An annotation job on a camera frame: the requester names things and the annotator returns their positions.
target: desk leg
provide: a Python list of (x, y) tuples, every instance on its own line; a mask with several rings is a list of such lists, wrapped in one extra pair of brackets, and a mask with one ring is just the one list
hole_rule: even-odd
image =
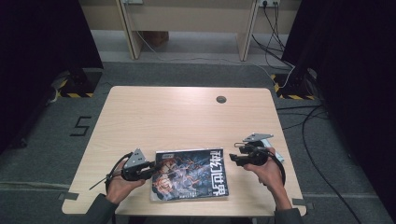
[(131, 16), (128, 14), (128, 9), (126, 8), (127, 6), (125, 6), (121, 1), (122, 0), (116, 0), (121, 16), (122, 27), (124, 29), (128, 48), (131, 53), (131, 58), (133, 60), (137, 60), (143, 48), (143, 40), (137, 31), (134, 31), (134, 27), (132, 27), (133, 23), (131, 21)]
[(248, 58), (248, 48), (250, 46), (250, 37), (253, 34), (254, 23), (256, 22), (257, 11), (259, 9), (259, 1), (251, 1), (250, 17), (247, 23), (247, 30), (245, 33), (238, 33), (236, 35), (236, 42), (239, 48), (239, 58), (242, 62)]

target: book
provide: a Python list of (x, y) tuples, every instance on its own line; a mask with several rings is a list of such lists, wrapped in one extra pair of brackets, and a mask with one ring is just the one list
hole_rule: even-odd
[(223, 148), (157, 151), (152, 201), (228, 196)]

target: yellow and black hazard tape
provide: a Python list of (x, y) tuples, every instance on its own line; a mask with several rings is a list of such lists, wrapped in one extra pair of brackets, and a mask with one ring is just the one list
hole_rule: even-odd
[(69, 97), (69, 98), (82, 98), (82, 97), (93, 97), (93, 92), (67, 92), (65, 90), (67, 80), (61, 83), (58, 89), (58, 97)]
[(281, 99), (291, 99), (291, 100), (315, 100), (313, 95), (305, 94), (285, 94), (282, 92), (282, 88), (279, 87), (278, 83), (275, 82), (276, 75), (271, 75), (271, 79), (274, 81), (274, 88), (276, 96)]

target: gray carpet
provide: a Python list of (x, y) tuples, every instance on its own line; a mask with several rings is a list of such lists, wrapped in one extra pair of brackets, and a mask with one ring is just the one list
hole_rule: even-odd
[[(276, 108), (319, 105), (320, 101), (278, 99), (271, 79), (256, 66), (105, 63), (92, 98), (59, 98), (47, 106), (27, 136), (26, 148), (0, 155), (0, 223), (73, 223), (62, 213), (58, 196), (67, 192), (109, 90), (113, 86), (202, 86), (268, 88)], [(312, 108), (278, 110), (290, 155), (309, 209), (305, 223), (356, 223), (347, 207), (318, 174), (304, 148), (300, 124)], [(304, 138), (319, 170), (363, 223), (392, 223), (361, 168), (348, 157), (337, 132), (320, 108), (305, 124)], [(75, 125), (90, 126), (85, 136)], [(126, 223), (126, 217), (118, 217)], [(259, 223), (273, 223), (260, 218)]]

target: wooden desk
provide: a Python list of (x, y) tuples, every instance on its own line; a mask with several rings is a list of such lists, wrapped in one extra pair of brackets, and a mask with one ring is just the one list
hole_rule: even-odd
[[(218, 96), (227, 102), (220, 104)], [(96, 123), (65, 200), (66, 214), (84, 214), (105, 185), (89, 188), (104, 178), (124, 154), (140, 147), (149, 161), (156, 150), (223, 147), (239, 154), (236, 142), (251, 133), (272, 133), (271, 144), (285, 158), (286, 190), (290, 198), (302, 193), (290, 159), (271, 93), (267, 89), (194, 87), (114, 87)], [(150, 180), (132, 191), (117, 210), (142, 216), (272, 216), (272, 195), (257, 176), (225, 157), (230, 196), (222, 200), (153, 203)], [(304, 206), (297, 206), (305, 214)]]
[(133, 59), (143, 48), (136, 31), (235, 33), (240, 60), (247, 59), (257, 0), (144, 0), (143, 5), (116, 1)]

